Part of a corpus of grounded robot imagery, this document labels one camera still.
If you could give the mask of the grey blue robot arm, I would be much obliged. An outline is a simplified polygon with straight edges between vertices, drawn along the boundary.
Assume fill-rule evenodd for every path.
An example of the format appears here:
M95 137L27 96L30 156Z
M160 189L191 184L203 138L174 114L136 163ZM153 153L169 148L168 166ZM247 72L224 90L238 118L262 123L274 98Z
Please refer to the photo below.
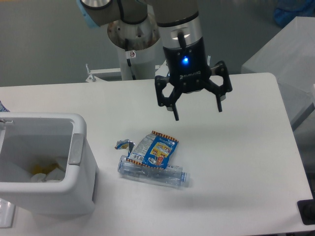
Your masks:
M232 91L223 61L209 66L195 0L79 0L90 27L107 26L123 80L154 79L157 103L173 113L183 93L206 89L217 106Z

